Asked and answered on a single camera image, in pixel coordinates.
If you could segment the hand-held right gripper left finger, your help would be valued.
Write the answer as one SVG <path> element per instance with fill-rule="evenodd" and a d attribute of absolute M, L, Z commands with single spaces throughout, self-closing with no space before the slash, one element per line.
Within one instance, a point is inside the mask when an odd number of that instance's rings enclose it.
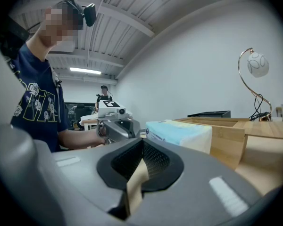
<path fill-rule="evenodd" d="M 42 226 L 142 226 L 137 216 L 126 220 L 115 216 L 125 207 L 124 191 L 108 187 L 97 172 L 101 157 L 140 141 L 51 153 L 44 142 L 36 140 L 41 179 L 37 194 L 45 200 L 36 204 L 38 222 Z"/>

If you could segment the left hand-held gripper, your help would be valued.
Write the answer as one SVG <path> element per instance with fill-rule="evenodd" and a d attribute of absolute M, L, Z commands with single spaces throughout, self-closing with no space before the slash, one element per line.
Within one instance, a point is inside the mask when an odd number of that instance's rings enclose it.
<path fill-rule="evenodd" d="M 140 123 L 132 119 L 132 113 L 116 101 L 101 100 L 98 120 L 105 120 L 106 138 L 111 142 L 120 142 L 139 137 Z"/>

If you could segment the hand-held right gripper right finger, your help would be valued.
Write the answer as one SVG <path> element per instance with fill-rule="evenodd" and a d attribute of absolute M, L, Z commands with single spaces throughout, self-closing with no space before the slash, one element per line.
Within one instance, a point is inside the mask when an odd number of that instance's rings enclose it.
<path fill-rule="evenodd" d="M 214 226 L 231 219 L 209 181 L 221 177 L 245 203 L 255 204 L 262 195 L 245 178 L 214 157 L 189 148 L 156 141 L 179 155 L 184 169 L 167 190 L 145 193 L 129 217 L 135 226 Z"/>

